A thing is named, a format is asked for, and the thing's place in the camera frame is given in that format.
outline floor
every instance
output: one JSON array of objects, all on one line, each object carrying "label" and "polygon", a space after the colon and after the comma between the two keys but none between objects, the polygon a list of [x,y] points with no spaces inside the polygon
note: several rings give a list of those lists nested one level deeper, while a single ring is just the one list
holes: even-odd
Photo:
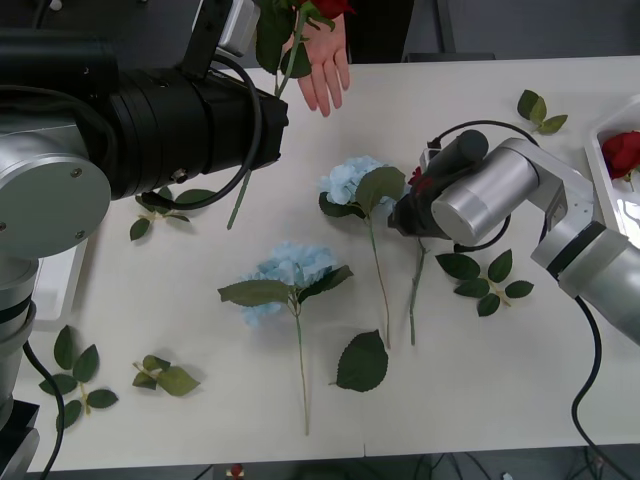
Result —
[{"label": "floor", "polygon": [[[177,63],[186,48],[199,0],[64,0],[47,26],[91,31],[111,39],[122,68],[160,67]],[[581,57],[640,54],[638,0],[450,0],[459,52],[489,52],[498,59]],[[26,27],[32,0],[2,0],[1,27]],[[415,0],[405,53],[437,51],[432,0]],[[242,61],[255,66],[250,52]],[[610,447],[607,452],[634,477],[640,477],[640,446]],[[424,464],[439,456],[425,457]],[[490,478],[509,472],[515,480],[571,478],[585,465],[582,449],[483,452],[477,459]],[[456,455],[465,480],[485,479],[471,460]],[[426,479],[428,468],[415,475],[419,457],[372,458],[318,463],[246,465],[247,480],[411,480]],[[191,480],[206,466],[54,473],[51,480]],[[228,466],[217,466],[203,480],[224,479]],[[35,480],[37,475],[27,477]],[[449,458],[433,480],[458,478]],[[583,471],[576,479],[592,478]],[[604,479],[616,476],[605,469]]]}]

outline cable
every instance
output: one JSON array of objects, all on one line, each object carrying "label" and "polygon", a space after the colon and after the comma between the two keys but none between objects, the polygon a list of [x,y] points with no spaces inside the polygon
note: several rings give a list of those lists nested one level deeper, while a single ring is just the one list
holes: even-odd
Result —
[{"label": "cable", "polygon": [[578,407],[580,406],[580,402],[585,397],[585,395],[589,392],[591,387],[593,386],[596,377],[598,376],[598,372],[600,371],[600,365],[602,364],[602,339],[600,337],[600,330],[598,330],[598,324],[596,323],[591,310],[584,300],[580,297],[575,298],[576,303],[584,313],[585,317],[587,317],[587,321],[589,322],[589,326],[591,327],[591,333],[593,334],[593,347],[594,347],[594,356],[593,356],[593,367],[591,368],[591,373],[589,374],[589,378],[585,382],[584,386],[580,389],[576,398],[573,400],[571,405],[571,419],[573,420],[573,424],[578,430],[578,433],[582,436],[585,442],[591,447],[591,449],[613,470],[618,473],[622,478],[626,480],[633,480],[631,475],[622,470],[618,465],[616,465],[607,454],[605,454],[600,447],[598,447],[589,435],[584,431],[582,425],[580,424],[580,420],[578,419]]},{"label": "cable", "polygon": [[240,181],[249,172],[249,170],[251,170],[251,167],[255,162],[258,148],[260,147],[260,139],[262,138],[262,107],[260,106],[260,96],[258,95],[258,90],[256,89],[256,86],[253,83],[253,80],[251,80],[249,74],[247,74],[247,72],[244,71],[243,68],[236,62],[221,55],[214,55],[213,60],[215,62],[226,65],[234,72],[236,72],[249,90],[249,96],[251,97],[251,104],[253,107],[253,137],[251,139],[251,145],[249,146],[249,152],[247,153],[244,162],[242,162],[242,166],[240,167],[240,170],[238,170],[238,173],[236,173],[231,181],[226,184],[219,192],[214,193],[209,198],[205,198],[203,200],[192,203],[175,203],[171,200],[162,198],[160,195],[154,192],[143,193],[142,201],[149,205],[164,207],[170,210],[197,210],[199,208],[208,207],[212,203],[221,200],[228,193],[230,193],[238,185],[238,183],[240,183]]},{"label": "cable", "polygon": [[471,455],[470,453],[467,453],[467,452],[465,452],[465,455],[467,457],[469,457],[473,463],[476,464],[476,467],[478,467],[480,469],[480,471],[482,472],[482,474],[484,475],[484,477],[487,480],[491,480],[491,476],[487,473],[487,471],[484,469],[484,467],[482,466],[482,464],[480,463],[480,461],[476,457],[474,457],[473,455]]},{"label": "cable", "polygon": [[56,397],[56,404],[58,405],[58,424],[60,427],[57,428],[58,433],[56,435],[56,443],[53,447],[53,451],[51,452],[51,456],[49,457],[49,461],[40,474],[40,480],[44,480],[45,478],[47,478],[47,475],[49,475],[49,472],[51,471],[56,458],[58,458],[58,453],[60,453],[60,447],[62,446],[62,438],[64,436],[64,400],[62,399],[62,394],[60,393],[58,385],[56,385],[56,382],[51,374],[40,363],[35,353],[33,353],[28,340],[27,343],[25,343],[22,347],[22,350],[24,351],[24,355],[27,357],[27,360],[29,360],[29,363],[33,365],[33,368],[35,368],[40,375],[42,375],[42,377],[53,390],[53,395]]},{"label": "cable", "polygon": [[47,10],[49,10],[52,1],[53,0],[40,0],[40,3],[38,3],[38,8],[36,8],[36,14],[33,16],[33,24],[31,25],[32,28],[36,30],[42,28],[44,17],[47,14]]},{"label": "cable", "polygon": [[205,468],[202,472],[200,472],[200,474],[194,478],[193,480],[200,480],[202,477],[204,477],[209,470],[211,470],[213,468],[213,465],[209,465],[207,468]]},{"label": "cable", "polygon": [[504,223],[502,224],[502,228],[498,232],[498,234],[489,240],[487,243],[482,245],[476,245],[475,247],[467,247],[464,245],[460,245],[455,243],[453,245],[453,251],[455,253],[469,253],[469,252],[477,252],[478,250],[484,250],[485,248],[489,248],[500,241],[500,239],[507,233],[507,229],[509,228],[509,224],[511,224],[511,214],[507,215],[507,218],[504,219]]},{"label": "cable", "polygon": [[456,471],[456,475],[458,475],[458,480],[464,480],[462,477],[462,470],[460,470],[460,465],[458,465],[458,461],[453,453],[448,454],[449,461],[451,465],[453,465],[453,469]]},{"label": "cable", "polygon": [[437,145],[439,144],[442,139],[444,137],[446,137],[447,135],[449,135],[450,133],[453,133],[457,130],[462,130],[463,128],[468,128],[468,127],[473,127],[475,125],[493,125],[495,127],[503,127],[503,128],[508,128],[509,130],[513,130],[514,132],[518,132],[520,135],[522,135],[524,138],[526,138],[527,140],[529,140],[531,143],[533,143],[536,147],[539,147],[540,145],[538,144],[538,142],[536,142],[536,139],[533,138],[531,136],[531,134],[523,129],[521,129],[520,127],[516,127],[515,125],[511,125],[510,123],[506,123],[506,122],[499,122],[497,120],[474,120],[472,122],[466,122],[466,123],[461,123],[460,125],[456,125],[455,127],[450,128],[449,130],[447,130],[444,133],[441,133],[440,135],[438,135],[436,138],[433,139],[433,141],[431,141],[430,143],[428,143],[427,145],[429,147],[431,147],[431,145]]}]

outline red flower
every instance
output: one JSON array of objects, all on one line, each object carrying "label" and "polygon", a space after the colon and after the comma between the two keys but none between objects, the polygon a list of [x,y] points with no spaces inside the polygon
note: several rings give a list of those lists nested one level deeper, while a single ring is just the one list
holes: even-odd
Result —
[{"label": "red flower", "polygon": [[356,13],[349,5],[348,0],[311,0],[311,3],[320,10],[323,17],[333,20],[345,12]]},{"label": "red flower", "polygon": [[622,178],[640,166],[640,132],[610,138],[602,145],[602,155],[612,179]]},{"label": "red flower", "polygon": [[411,175],[411,179],[409,180],[409,185],[413,185],[416,181],[422,176],[422,169],[420,167],[416,168]]}]

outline loose leaf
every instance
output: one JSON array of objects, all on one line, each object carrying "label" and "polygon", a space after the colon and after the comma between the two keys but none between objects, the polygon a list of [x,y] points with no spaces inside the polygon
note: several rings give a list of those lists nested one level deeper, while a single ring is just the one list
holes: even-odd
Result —
[{"label": "loose leaf", "polygon": [[509,298],[523,298],[529,295],[532,290],[533,283],[525,280],[518,280],[509,285],[505,289],[504,293],[506,293]]},{"label": "loose leaf", "polygon": [[356,392],[368,392],[382,383],[387,375],[389,356],[380,333],[361,333],[342,352],[338,363],[336,385]]},{"label": "loose leaf", "polygon": [[145,210],[148,210],[151,213],[156,211],[156,207],[152,205],[147,205],[146,203],[144,203],[140,195],[136,195],[136,202],[138,202],[138,205],[140,205],[142,208],[144,208]]},{"label": "loose leaf", "polygon": [[166,372],[171,366],[171,362],[167,362],[155,355],[147,355],[144,357],[144,360],[142,360],[142,366],[145,370],[149,370],[150,372],[153,372],[154,370],[163,370]]},{"label": "loose leaf", "polygon": [[[289,67],[289,60],[291,59],[291,50],[287,51],[282,57],[280,63],[280,70],[283,75],[286,75],[287,68]],[[302,78],[307,75],[311,75],[311,62],[309,61],[309,55],[307,54],[307,47],[304,43],[298,45],[296,50],[296,58],[293,61],[293,68],[291,69],[291,78]]]},{"label": "loose leaf", "polygon": [[495,283],[504,282],[513,268],[513,254],[511,249],[496,258],[489,265],[489,280]]},{"label": "loose leaf", "polygon": [[148,388],[149,390],[155,390],[158,382],[154,378],[151,378],[144,372],[138,373],[136,378],[133,379],[133,386],[139,388]]},{"label": "loose leaf", "polygon": [[320,205],[322,213],[328,217],[340,218],[346,217],[347,215],[356,215],[357,217],[365,218],[365,214],[360,208],[353,205],[339,205],[337,203],[330,202],[327,200],[327,195],[327,192],[322,192],[320,194],[318,204]]},{"label": "loose leaf", "polygon": [[[53,375],[53,381],[58,386],[58,390],[62,395],[66,395],[67,393],[73,392],[78,386],[78,382],[75,378],[70,375],[65,375],[64,373],[58,373],[57,375]],[[40,389],[44,393],[48,393],[49,395],[53,395],[53,388],[49,385],[49,382],[46,380],[42,382],[40,385]]]},{"label": "loose leaf", "polygon": [[282,46],[293,33],[296,13],[292,8],[281,8],[273,0],[261,0],[260,18],[256,27],[256,60],[272,75],[278,72]]},{"label": "loose leaf", "polygon": [[480,275],[480,265],[473,258],[461,253],[444,253],[436,260],[448,275],[458,280],[473,280]]},{"label": "loose leaf", "polygon": [[214,192],[211,190],[203,190],[203,189],[193,189],[187,190],[186,192],[181,193],[176,198],[176,203],[193,203],[199,202],[200,200],[204,200],[206,198],[214,195]]},{"label": "loose leaf", "polygon": [[243,307],[257,307],[265,303],[289,301],[289,285],[280,280],[247,280],[219,288],[220,301]]},{"label": "loose leaf", "polygon": [[175,218],[176,220],[181,220],[183,222],[191,223],[191,220],[189,220],[184,215],[176,215],[176,214],[172,213],[171,215],[169,215],[169,218]]},{"label": "loose leaf", "polygon": [[332,270],[324,277],[322,277],[322,279],[318,280],[316,283],[300,292],[300,295],[298,296],[298,302],[302,304],[302,302],[304,302],[307,298],[313,295],[318,295],[322,292],[326,292],[327,290],[331,290],[332,288],[337,287],[347,278],[352,276],[353,272],[347,265],[336,270]]},{"label": "loose leaf", "polygon": [[71,370],[73,367],[74,350],[71,327],[66,326],[60,330],[53,347],[53,356],[56,359],[56,363],[63,370]]},{"label": "loose leaf", "polygon": [[366,215],[370,215],[382,197],[400,200],[404,193],[404,185],[404,173],[397,168],[376,168],[362,177],[356,190],[356,202]]},{"label": "loose leaf", "polygon": [[87,348],[73,366],[73,378],[82,383],[89,382],[98,371],[100,357],[95,345]]},{"label": "loose leaf", "polygon": [[87,403],[93,408],[109,408],[118,401],[118,396],[111,390],[95,390],[87,395]]},{"label": "loose leaf", "polygon": [[131,226],[131,230],[129,230],[129,238],[133,242],[134,240],[138,240],[144,237],[149,231],[149,227],[151,226],[151,222],[146,218],[141,218],[136,223]]},{"label": "loose leaf", "polygon": [[[64,406],[64,430],[76,423],[82,412],[80,400],[72,400]],[[60,416],[56,418],[56,429],[60,430]]]},{"label": "loose leaf", "polygon": [[538,101],[538,98],[538,94],[531,90],[525,90],[522,92],[522,96],[518,101],[518,113],[522,118],[526,120],[531,119],[531,110],[533,110],[533,106]]},{"label": "loose leaf", "polygon": [[488,317],[493,315],[500,306],[500,297],[495,293],[490,293],[482,300],[478,302],[478,315],[481,317]]},{"label": "loose leaf", "polygon": [[484,278],[474,278],[473,280],[463,283],[454,291],[463,297],[483,298],[489,293],[489,290],[489,282]]},{"label": "loose leaf", "polygon": [[166,372],[158,375],[158,385],[165,389],[169,395],[183,397],[200,385],[181,367],[170,367]]},{"label": "loose leaf", "polygon": [[536,104],[533,106],[531,110],[531,116],[529,120],[531,120],[536,125],[542,125],[545,117],[547,116],[547,104],[544,101],[544,98],[538,97]]},{"label": "loose leaf", "polygon": [[558,130],[560,130],[567,121],[567,118],[569,118],[568,115],[556,115],[555,117],[551,117],[542,122],[542,125],[540,125],[536,131],[542,135],[553,135],[554,133],[558,133]]}]

